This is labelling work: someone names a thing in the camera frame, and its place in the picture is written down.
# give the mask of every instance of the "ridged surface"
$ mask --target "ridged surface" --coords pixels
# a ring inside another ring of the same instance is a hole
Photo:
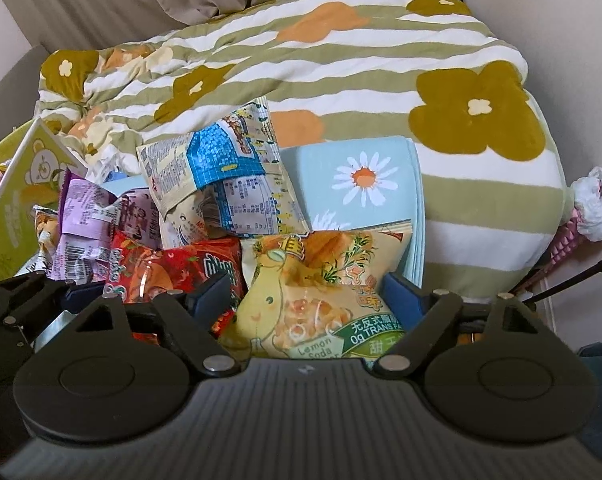
[[[457,434],[408,383],[377,380],[357,360],[253,359],[234,378],[203,382],[153,433],[92,449],[33,440],[1,473],[9,480],[602,480],[602,464],[573,438],[523,449]]]

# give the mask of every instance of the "white plastic bag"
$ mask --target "white plastic bag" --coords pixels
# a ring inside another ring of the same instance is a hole
[[[572,183],[574,206],[578,210],[577,231],[591,242],[602,240],[602,168]]]
[[[112,171],[119,171],[127,175],[141,173],[136,154],[122,153],[112,144],[108,144],[101,153],[100,159],[88,169],[86,180],[94,184],[103,184]]]

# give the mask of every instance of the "flower pattern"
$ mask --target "flower pattern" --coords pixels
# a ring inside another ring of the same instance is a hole
[[[117,46],[103,65],[103,70],[125,66],[135,59],[148,57],[152,52],[152,48],[146,44],[128,47]]]
[[[69,77],[72,75],[72,62],[63,59],[63,62],[59,65],[59,75],[61,77]]]
[[[385,196],[381,193],[381,189],[396,190],[398,184],[393,180],[388,180],[387,177],[396,173],[399,168],[390,168],[389,170],[381,171],[388,165],[390,157],[385,157],[379,161],[379,154],[375,153],[372,159],[368,162],[367,153],[361,152],[358,161],[352,157],[348,157],[348,166],[339,166],[338,173],[334,175],[334,180],[341,180],[338,184],[332,185],[332,189],[340,190],[347,189],[348,192],[343,197],[343,205],[347,205],[354,197],[361,192],[361,206],[365,207],[367,199],[370,199],[375,206],[380,206],[385,203]]]
[[[325,124],[310,110],[272,112],[272,125],[281,148],[323,142]]]
[[[431,70],[417,78],[424,101],[409,115],[411,131],[440,153],[478,154],[487,147],[509,160],[525,161],[545,149],[545,134],[527,104],[520,75],[507,61],[479,73],[467,68]]]
[[[472,15],[470,8],[461,0],[412,0],[405,8],[421,16],[440,16],[444,14]]]
[[[347,229],[350,227],[349,222],[343,224],[338,223],[334,220],[336,216],[335,211],[326,211],[322,216],[316,215],[312,222],[313,231],[340,231],[341,229]]]
[[[49,91],[82,103],[83,86],[88,75],[96,69],[98,60],[96,50],[58,50],[41,65],[41,74]]]
[[[343,2],[327,2],[316,7],[298,22],[284,28],[277,35],[279,41],[315,43],[323,40],[332,30],[352,30],[370,22],[356,13],[356,9]]]
[[[233,67],[234,65],[226,65],[209,68],[201,65],[189,74],[177,77],[172,87],[174,97],[155,111],[154,120],[159,124],[169,123],[184,111],[190,110],[201,97],[215,90]]]

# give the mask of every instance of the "pile of snacks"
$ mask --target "pile of snacks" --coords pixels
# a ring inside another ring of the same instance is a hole
[[[138,157],[146,187],[120,196],[66,170],[58,212],[34,208],[33,269],[104,282],[124,303],[191,292],[224,270],[232,304],[212,332],[240,360],[373,362],[400,338],[378,284],[405,253],[410,222],[309,232],[265,98]]]

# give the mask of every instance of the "white daisy print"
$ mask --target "white daisy print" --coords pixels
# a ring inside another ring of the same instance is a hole
[[[313,231],[340,231],[341,229],[347,229],[350,227],[350,223],[339,224],[334,220],[336,216],[335,211],[326,211],[323,216],[316,215],[312,222]]]
[[[385,196],[381,193],[382,189],[395,190],[399,185],[393,180],[388,180],[387,177],[396,173],[399,168],[390,168],[385,170],[391,158],[386,156],[379,162],[379,154],[375,153],[372,158],[367,160],[367,153],[361,152],[358,158],[348,156],[349,166],[339,166],[338,173],[334,175],[334,180],[342,180],[338,184],[334,184],[332,189],[347,189],[348,192],[343,197],[343,205],[349,204],[354,200],[354,197],[361,192],[361,206],[365,207],[367,199],[370,199],[375,206],[380,206],[385,203]]]

